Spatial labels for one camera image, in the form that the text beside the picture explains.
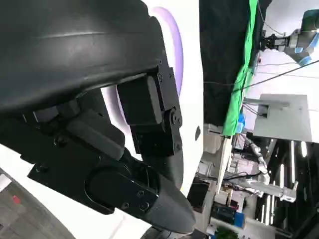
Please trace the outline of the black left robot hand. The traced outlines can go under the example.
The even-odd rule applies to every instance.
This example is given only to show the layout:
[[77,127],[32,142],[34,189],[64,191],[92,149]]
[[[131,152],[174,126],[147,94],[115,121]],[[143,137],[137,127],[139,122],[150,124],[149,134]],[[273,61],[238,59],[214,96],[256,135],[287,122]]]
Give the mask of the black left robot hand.
[[104,215],[189,234],[182,116],[140,0],[0,3],[0,142],[29,178]]

